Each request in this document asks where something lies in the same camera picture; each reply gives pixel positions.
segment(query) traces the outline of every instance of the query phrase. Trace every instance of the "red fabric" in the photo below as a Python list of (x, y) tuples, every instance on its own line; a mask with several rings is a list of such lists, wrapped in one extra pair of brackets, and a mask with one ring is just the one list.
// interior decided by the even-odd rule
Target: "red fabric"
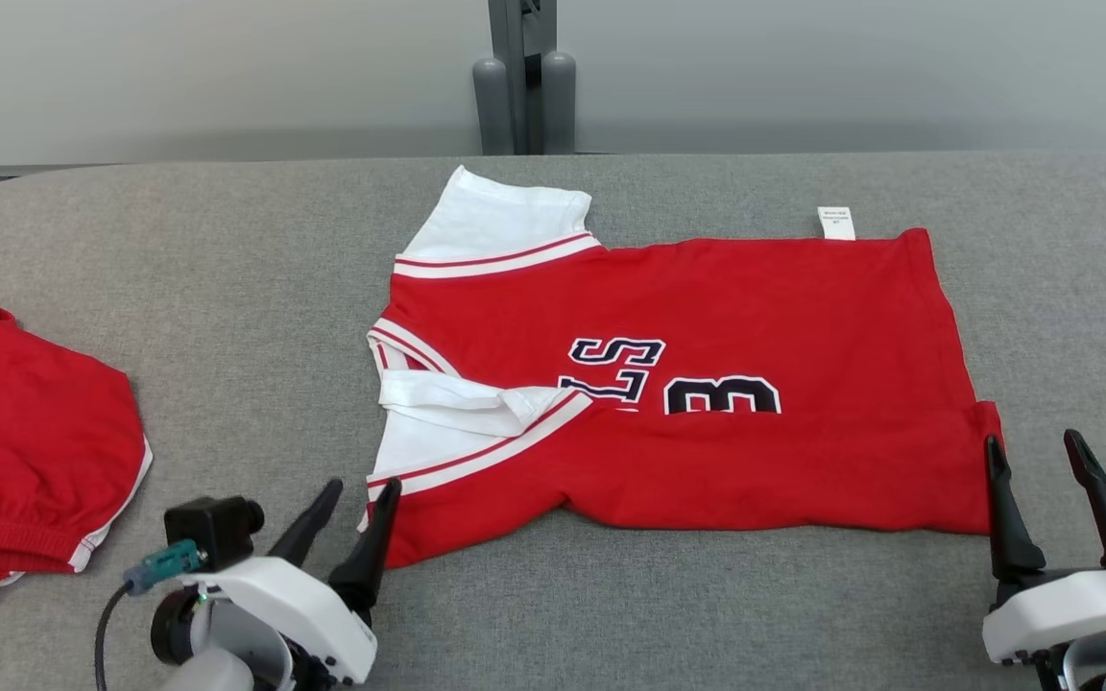
[(74, 570), (127, 503), (144, 433), (127, 377), (0, 310), (0, 578)]
[[(498, 388), (641, 383), (633, 399), (596, 394), (517, 458), (405, 491), (390, 565), (563, 504), (624, 527), (987, 533), (983, 440), (1001, 423), (975, 401), (926, 230), (592, 248), (497, 273), (395, 274), (383, 318), (417, 339), (392, 345)], [(385, 342), (387, 326), (373, 337)], [(617, 338), (662, 348), (648, 364), (641, 346), (588, 362)], [(778, 412), (724, 397), (733, 411), (667, 415), (670, 399), (707, 401), (672, 397), (678, 380), (724, 377), (766, 381)]]

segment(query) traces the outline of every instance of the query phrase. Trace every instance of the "jersey lettering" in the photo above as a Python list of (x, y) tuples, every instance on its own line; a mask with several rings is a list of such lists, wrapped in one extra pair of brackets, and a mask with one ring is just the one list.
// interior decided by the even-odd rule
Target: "jersey lettering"
[(653, 367), (664, 352), (664, 341), (641, 338), (609, 338), (603, 345), (598, 338), (575, 338), (571, 359), (585, 366), (606, 366), (626, 354), (627, 366)]
[(780, 411), (780, 390), (760, 376), (733, 375), (721, 379), (675, 377), (664, 387), (664, 412), (737, 411), (745, 401), (750, 411)]
[(641, 370), (623, 370), (617, 373), (617, 381), (625, 381), (624, 386), (595, 386), (580, 381), (572, 376), (559, 377), (556, 385), (561, 389), (584, 390), (592, 397), (597, 398), (620, 398), (623, 401), (636, 404), (643, 395), (643, 386), (646, 385), (646, 373)]

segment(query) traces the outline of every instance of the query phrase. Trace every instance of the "red stripe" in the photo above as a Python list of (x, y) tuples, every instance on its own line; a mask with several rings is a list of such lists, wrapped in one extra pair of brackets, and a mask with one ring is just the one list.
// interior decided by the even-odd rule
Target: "red stripe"
[(426, 355), (425, 353), (422, 353), (422, 352), (420, 350), (420, 348), (417, 348), (417, 347), (416, 347), (415, 345), (413, 345), (411, 343), (408, 343), (407, 341), (404, 341), (404, 338), (400, 338), (400, 337), (396, 336), (396, 334), (394, 334), (394, 333), (389, 333), (389, 332), (385, 332), (385, 331), (382, 331), (382, 328), (378, 328), (378, 327), (374, 327), (374, 328), (373, 328), (372, 331), (373, 331), (373, 332), (376, 332), (376, 333), (380, 333), (380, 334), (382, 334), (383, 336), (386, 336), (386, 337), (387, 337), (387, 338), (389, 338), (390, 341), (395, 341), (395, 342), (396, 342), (396, 343), (398, 343), (398, 344), (399, 344), (400, 346), (408, 346), (408, 348), (409, 348), (409, 349), (411, 349), (411, 350), (413, 350), (413, 353), (416, 353), (416, 354), (418, 355), (418, 357), (419, 357), (419, 358), (421, 358), (421, 359), (425, 359), (425, 360), (426, 360), (426, 365), (427, 365), (427, 366), (432, 366), (434, 368), (436, 368), (436, 370), (438, 370), (438, 371), (440, 371), (440, 373), (442, 373), (442, 374), (446, 374), (446, 373), (447, 373), (447, 371), (442, 370), (442, 367), (438, 367), (438, 363), (435, 363), (435, 362), (434, 362), (434, 358), (430, 358), (430, 357), (429, 357), (429, 355)]
[(501, 254), (497, 258), (487, 259), (465, 259), (462, 262), (421, 262), (417, 259), (405, 259), (396, 258), (397, 264), (408, 264), (410, 266), (430, 266), (430, 268), (445, 268), (445, 266), (471, 266), (476, 264), (488, 264), (492, 262), (505, 262), (507, 259), (518, 259), (525, 258), (528, 254), (535, 254), (536, 252), (543, 252), (556, 248), (559, 244), (566, 244), (566, 242), (574, 242), (575, 240), (583, 239), (583, 237), (591, 237), (589, 232), (580, 232), (577, 235), (563, 237), (561, 240), (554, 240), (549, 244), (542, 244), (540, 248), (532, 248), (531, 250), (523, 250), (522, 252), (514, 252), (514, 254)]
[[(575, 397), (575, 394), (571, 394), (568, 397), (566, 397), (565, 399), (563, 399), (563, 401), (561, 404), (557, 404), (556, 406), (553, 406), (552, 408), (550, 408), (547, 411), (544, 412), (543, 416), (536, 418), (535, 421), (534, 421), (534, 423), (532, 423), (528, 429), (531, 429), (531, 428), (534, 428), (535, 426), (539, 426), (542, 421), (544, 421), (545, 419), (549, 419), (549, 416), (552, 416), (553, 412), (562, 410), (562, 408), (565, 407), (566, 404), (568, 404), (572, 399), (574, 399), (574, 397)], [(500, 442), (494, 443), (494, 446), (492, 446), (492, 447), (488, 447), (488, 449), (483, 449), (483, 450), (477, 451), (474, 454), (465, 456), (462, 459), (455, 459), (452, 461), (447, 461), (445, 463), (439, 463), (439, 464), (436, 464), (436, 467), (430, 467), (430, 468), (427, 468), (427, 469), (415, 469), (414, 471), (404, 472), (404, 473), (400, 473), (400, 475), (394, 475), (394, 477), (398, 477), (399, 480), (407, 480), (407, 478), (409, 478), (409, 477), (425, 475), (426, 473), (430, 473), (430, 472), (434, 472), (434, 471), (439, 471), (439, 469), (448, 469), (448, 468), (451, 468), (451, 467), (457, 467), (457, 464), (465, 463), (465, 462), (470, 461), (472, 459), (479, 459), (480, 456), (488, 454), (489, 452), (492, 452), (492, 451), (497, 451), (498, 449), (504, 447), (505, 443), (511, 443), (511, 442), (518, 441), (519, 439), (522, 439), (522, 437), (511, 437), (510, 439), (504, 439), (504, 440), (502, 440)], [(387, 481), (390, 480), (393, 477), (385, 477), (382, 480), (374, 480), (374, 482), (367, 482), (366, 486), (378, 486), (378, 485), (386, 484)]]

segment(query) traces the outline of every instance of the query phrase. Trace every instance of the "robotic arm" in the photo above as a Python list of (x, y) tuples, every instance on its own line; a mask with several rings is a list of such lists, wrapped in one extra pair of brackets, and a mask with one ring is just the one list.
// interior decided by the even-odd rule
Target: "robotic arm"
[[(180, 583), (150, 626), (155, 655), (178, 666), (163, 691), (322, 691), (365, 681), (377, 652), (369, 608), (382, 585), (400, 482), (387, 482), (368, 530), (323, 582), (303, 572), (302, 562), (342, 491), (343, 482), (326, 483), (264, 556), (253, 556), (251, 545), (263, 526), (254, 502), (196, 499), (168, 509), (170, 547), (124, 574), (133, 595), (166, 578)], [(98, 629), (98, 651), (102, 639)]]
[(995, 663), (1034, 666), (1044, 691), (1106, 691), (1106, 473), (1087, 442), (1066, 430), (1074, 478), (1087, 491), (1103, 544), (1100, 567), (1045, 569), (1010, 491), (1010, 468), (995, 437), (988, 439), (988, 505), (997, 601), (983, 639)]

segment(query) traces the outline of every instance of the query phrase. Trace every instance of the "black cable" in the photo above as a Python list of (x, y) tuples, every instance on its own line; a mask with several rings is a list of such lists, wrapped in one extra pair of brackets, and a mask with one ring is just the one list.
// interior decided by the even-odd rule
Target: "black cable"
[(105, 629), (109, 629), (109, 615), (113, 608), (117, 607), (118, 600), (127, 594), (128, 585), (123, 585), (114, 590), (105, 608), (101, 609), (101, 621), (96, 625), (96, 647), (93, 648), (93, 666), (96, 668), (96, 691), (108, 691), (105, 687)]

